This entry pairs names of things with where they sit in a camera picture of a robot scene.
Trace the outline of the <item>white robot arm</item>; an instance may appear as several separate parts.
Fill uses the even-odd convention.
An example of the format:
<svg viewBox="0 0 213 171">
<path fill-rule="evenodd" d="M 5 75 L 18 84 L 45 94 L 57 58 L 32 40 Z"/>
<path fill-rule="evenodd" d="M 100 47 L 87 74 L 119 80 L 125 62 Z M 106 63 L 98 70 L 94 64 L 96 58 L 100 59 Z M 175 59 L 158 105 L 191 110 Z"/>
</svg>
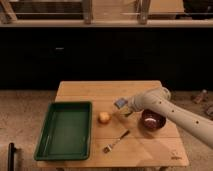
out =
<svg viewBox="0 0 213 171">
<path fill-rule="evenodd" d="M 213 121 L 178 107 L 170 101 L 171 93 L 165 87 L 149 89 L 128 98 L 119 98 L 114 105 L 126 115 L 150 110 L 168 118 L 192 136 L 213 149 Z"/>
</svg>

